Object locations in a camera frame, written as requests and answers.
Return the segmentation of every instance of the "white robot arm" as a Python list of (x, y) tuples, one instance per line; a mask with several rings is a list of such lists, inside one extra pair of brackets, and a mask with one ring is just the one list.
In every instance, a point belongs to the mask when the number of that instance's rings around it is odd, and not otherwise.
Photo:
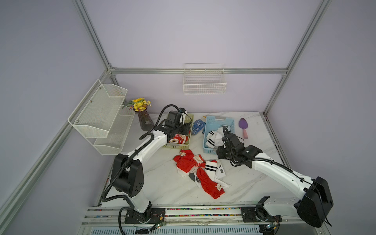
[[(146, 162), (160, 147), (173, 138), (175, 134), (187, 131), (185, 130), (187, 128), (183, 125), (185, 116), (185, 109), (183, 108), (178, 109), (178, 112), (170, 111), (165, 124), (158, 125), (158, 121), (154, 130), (140, 137), (140, 139), (143, 139), (148, 136), (137, 149), (127, 155), (119, 154), (116, 156), (111, 182), (102, 194), (101, 200), (103, 202), (115, 198), (124, 198), (132, 208), (132, 211), (129, 211), (129, 213), (137, 217), (138, 221), (146, 222), (149, 220), (151, 203), (142, 191), (144, 183), (142, 163)], [(222, 140), (226, 148), (218, 148), (218, 158), (230, 160), (233, 166), (246, 165), (249, 168), (263, 172), (285, 186), (295, 195), (294, 198), (263, 197), (255, 210), (255, 217), (259, 221), (262, 221), (260, 217), (267, 218), (268, 216), (285, 215), (300, 217), (314, 227), (322, 225), (333, 206), (330, 190), (324, 179), (320, 177), (312, 179), (293, 171), (275, 162), (254, 146), (244, 147), (237, 136), (230, 133), (225, 127), (224, 135)], [(122, 195), (106, 198), (112, 186), (120, 191)]]

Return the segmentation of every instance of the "wall-mounted basket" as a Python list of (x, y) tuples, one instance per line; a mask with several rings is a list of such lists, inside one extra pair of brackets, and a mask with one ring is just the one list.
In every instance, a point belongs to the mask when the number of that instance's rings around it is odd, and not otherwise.
[(99, 80), (93, 86), (98, 88), (81, 113), (75, 115), (74, 110), (68, 122), (102, 155), (117, 155), (123, 149), (135, 112), (123, 108), (127, 89)]
[(184, 64), (185, 95), (224, 94), (224, 64)]

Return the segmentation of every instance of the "white marble surface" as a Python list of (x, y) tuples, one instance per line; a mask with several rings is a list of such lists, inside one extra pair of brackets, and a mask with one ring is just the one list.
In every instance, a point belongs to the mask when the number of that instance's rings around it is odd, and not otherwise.
[[(259, 112), (194, 113), (194, 120), (207, 115), (233, 118), (235, 134), (240, 137), (243, 137), (243, 131), (238, 123), (244, 117), (248, 123), (247, 133), (249, 137), (245, 140), (245, 146), (254, 145), (274, 160), (282, 162)], [(158, 118), (157, 114), (150, 116), (154, 121)], [(138, 138), (144, 133), (139, 126), (138, 117), (135, 116), (122, 154), (133, 151), (142, 143)], [(204, 135), (201, 132), (192, 136), (190, 149), (194, 154), (201, 154), (205, 160), (216, 159), (216, 155), (203, 153), (203, 138)], [(240, 205), (254, 203), (267, 195), (293, 196), (285, 187), (265, 174), (244, 165), (233, 167), (228, 160), (221, 160), (226, 172), (226, 177), (221, 180), (230, 184), (231, 187), (226, 189), (225, 193), (219, 198), (213, 199), (202, 188), (198, 188), (188, 176), (183, 178), (178, 175), (176, 162), (173, 158), (179, 154), (179, 151), (178, 149), (161, 148), (148, 162), (143, 163), (145, 178), (143, 191), (153, 205)], [(119, 192), (112, 188), (108, 197), (117, 194)], [(127, 203), (122, 199), (115, 199), (103, 203), (102, 206), (127, 206)]]

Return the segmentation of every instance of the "blue glove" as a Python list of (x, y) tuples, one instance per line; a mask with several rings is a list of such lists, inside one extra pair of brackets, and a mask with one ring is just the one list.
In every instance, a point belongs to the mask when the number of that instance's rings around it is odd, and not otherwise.
[(198, 119), (194, 121), (193, 127), (192, 127), (192, 135), (197, 135), (202, 129), (202, 133), (205, 131), (205, 125), (206, 125), (206, 118), (202, 117), (201, 119)]

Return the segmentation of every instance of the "plastic basket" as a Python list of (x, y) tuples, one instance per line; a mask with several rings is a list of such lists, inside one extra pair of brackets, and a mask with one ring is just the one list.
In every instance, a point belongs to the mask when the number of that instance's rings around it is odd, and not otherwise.
[(225, 118), (225, 117), (215, 117), (215, 116), (207, 116), (206, 117), (206, 126), (205, 126), (205, 134), (204, 134), (204, 141), (203, 141), (203, 148), (205, 153), (210, 154), (217, 154), (215, 151), (216, 149), (209, 148), (206, 143), (206, 136), (212, 130), (217, 131), (222, 125), (227, 125), (231, 127), (231, 133), (235, 133), (235, 126), (234, 126), (234, 119), (232, 118)]
[[(162, 147), (164, 148), (170, 148), (170, 149), (182, 149), (182, 150), (188, 150), (189, 149), (189, 142), (191, 140), (191, 133), (192, 133), (192, 126), (193, 126), (193, 114), (187, 114), (188, 116), (191, 117), (192, 119), (192, 124), (191, 124), (191, 131), (189, 133), (189, 139), (186, 143), (184, 144), (176, 144), (176, 143), (167, 143), (165, 145), (163, 145)], [(185, 121), (184, 123), (189, 123), (191, 121), (191, 119), (189, 119), (189, 117), (185, 117)]]
[(184, 64), (183, 93), (224, 94), (224, 64)]

